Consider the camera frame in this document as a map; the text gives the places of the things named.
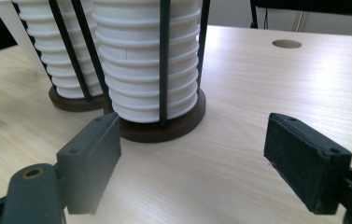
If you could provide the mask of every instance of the dark wooden base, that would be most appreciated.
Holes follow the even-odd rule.
[[[113,112],[112,106],[105,107],[105,113]],[[160,128],[159,122],[135,123],[126,119],[120,119],[120,136],[134,142],[159,143],[181,137],[192,131],[201,122],[205,112],[205,95],[199,91],[198,101],[195,107],[187,114],[169,119],[164,129]]]
[[[84,99],[65,99],[60,96],[53,87],[49,90],[49,98],[61,110],[69,112],[86,112],[101,109],[104,107],[104,96],[95,96],[89,102]]]

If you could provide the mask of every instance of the wooden table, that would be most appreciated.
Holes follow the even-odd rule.
[[[282,49],[272,42],[303,44]],[[11,176],[56,152],[102,110],[70,113],[48,97],[19,47],[0,51],[0,197]],[[209,27],[206,114],[170,142],[121,141],[96,216],[68,223],[341,223],[310,214],[262,156],[267,118],[301,119],[352,151],[352,36]]]

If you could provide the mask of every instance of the stacked white discs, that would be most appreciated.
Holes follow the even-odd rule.
[[[52,82],[57,87],[59,95],[67,99],[84,98],[77,81],[76,72],[71,64],[64,42],[57,28],[48,0],[12,0],[18,4],[20,18],[27,22],[27,33],[35,39],[35,48],[41,51],[41,61],[48,67]],[[86,19],[91,28],[95,42],[94,31],[96,23],[92,19],[92,0],[81,1]],[[68,34],[70,35],[77,54],[82,73],[84,74],[90,94],[97,96],[102,90],[95,74],[91,57],[86,47],[83,34],[77,22],[77,16],[69,0],[58,0]]]
[[[133,122],[159,121],[160,0],[93,0],[102,66],[112,106]],[[168,118],[197,102],[200,9],[173,0],[170,15]]]

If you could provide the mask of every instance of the chair leg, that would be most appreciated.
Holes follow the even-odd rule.
[[[257,6],[254,0],[250,0],[252,22],[250,28],[258,29]]]

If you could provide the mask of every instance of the black chair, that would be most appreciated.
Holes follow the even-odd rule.
[[[251,28],[258,28],[256,7],[322,12],[352,16],[352,0],[250,0]]]

